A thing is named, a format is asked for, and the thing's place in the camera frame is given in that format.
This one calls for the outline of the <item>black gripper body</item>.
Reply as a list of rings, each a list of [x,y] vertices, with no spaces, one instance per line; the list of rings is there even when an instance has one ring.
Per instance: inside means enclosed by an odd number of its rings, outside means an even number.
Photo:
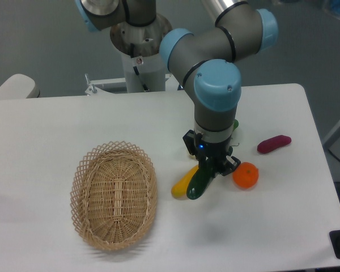
[[[193,130],[189,130],[184,136],[183,141],[188,149],[188,152],[195,156],[198,161],[199,156],[206,156],[207,159],[211,159],[216,164],[219,160],[227,158],[232,162],[233,147],[230,145],[231,137],[218,143],[211,143],[205,141],[205,137],[201,133],[196,133]]]

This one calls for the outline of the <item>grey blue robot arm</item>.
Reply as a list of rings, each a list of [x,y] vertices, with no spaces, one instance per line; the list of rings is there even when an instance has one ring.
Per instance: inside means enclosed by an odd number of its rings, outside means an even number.
[[[110,29],[120,52],[129,92],[165,89],[170,72],[194,103],[194,129],[184,136],[200,170],[228,175],[239,165],[231,134],[241,94],[235,62],[273,46],[278,38],[274,15],[247,1],[203,1],[214,28],[195,35],[173,29],[158,14],[155,1],[76,1],[89,31]]]

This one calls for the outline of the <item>green vegetable behind arm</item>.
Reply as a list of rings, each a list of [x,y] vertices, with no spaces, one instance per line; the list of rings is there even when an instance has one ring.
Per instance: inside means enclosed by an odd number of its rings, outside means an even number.
[[[237,119],[235,119],[233,122],[233,131],[235,131],[238,127],[239,127],[239,122]]]

